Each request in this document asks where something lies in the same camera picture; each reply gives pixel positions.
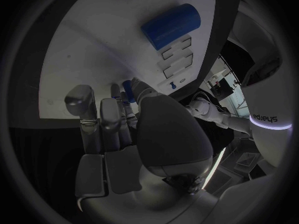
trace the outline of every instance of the white surface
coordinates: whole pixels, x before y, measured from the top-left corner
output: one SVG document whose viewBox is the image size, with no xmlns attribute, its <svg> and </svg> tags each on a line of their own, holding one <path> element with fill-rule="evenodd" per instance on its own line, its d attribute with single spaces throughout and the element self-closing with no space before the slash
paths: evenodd
<svg viewBox="0 0 299 224">
<path fill-rule="evenodd" d="M 191 82 L 206 52 L 215 0 L 78 0 L 57 28 L 43 63 L 40 117 L 77 118 L 66 110 L 64 97 L 78 84 L 94 89 L 97 108 L 101 99 L 110 96 L 112 83 L 121 85 L 133 76 L 161 91 L 157 85 L 165 76 L 156 64 L 162 56 L 140 26 L 184 3 L 193 5 L 201 17 L 201 26 L 189 33 L 194 52 L 193 71 L 188 73 Z"/>
</svg>

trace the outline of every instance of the blue cylinder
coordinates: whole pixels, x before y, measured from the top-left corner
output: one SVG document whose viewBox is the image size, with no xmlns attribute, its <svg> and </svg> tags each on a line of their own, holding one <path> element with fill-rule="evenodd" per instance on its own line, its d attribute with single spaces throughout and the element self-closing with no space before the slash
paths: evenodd
<svg viewBox="0 0 299 224">
<path fill-rule="evenodd" d="M 125 92 L 127 94 L 129 102 L 130 103 L 135 103 L 136 101 L 134 99 L 133 91 L 132 91 L 132 88 L 131 88 L 131 81 L 128 80 L 128 81 L 123 82 L 123 87 L 125 89 Z"/>
<path fill-rule="evenodd" d="M 200 15 L 195 7 L 183 4 L 144 24 L 141 29 L 156 50 L 200 27 Z"/>
</svg>

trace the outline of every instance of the black background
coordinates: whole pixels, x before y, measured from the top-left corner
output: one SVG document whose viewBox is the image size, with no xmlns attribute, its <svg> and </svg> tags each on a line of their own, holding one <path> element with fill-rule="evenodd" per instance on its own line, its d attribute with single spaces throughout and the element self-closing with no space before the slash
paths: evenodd
<svg viewBox="0 0 299 224">
<path fill-rule="evenodd" d="M 0 32 L 1 32 L 1 48 L 5 47 L 5 43 L 10 36 L 10 31 L 14 28 L 14 24 L 18 21 L 18 16 L 23 13 L 26 5 L 30 4 L 31 0 L 0 0 Z M 272 10 L 279 16 L 282 24 L 288 26 L 288 31 L 293 34 L 294 42 L 298 36 L 298 0 L 268 0 L 272 4 Z M 33 217 L 25 210 L 23 204 L 14 196 L 13 191 L 5 182 L 3 173 L 1 178 L 1 220 L 2 222 L 19 223 L 30 222 L 37 223 Z M 284 203 L 275 210 L 272 218 L 267 223 L 299 223 L 298 210 L 298 187 L 296 184 L 289 191 Z"/>
</svg>

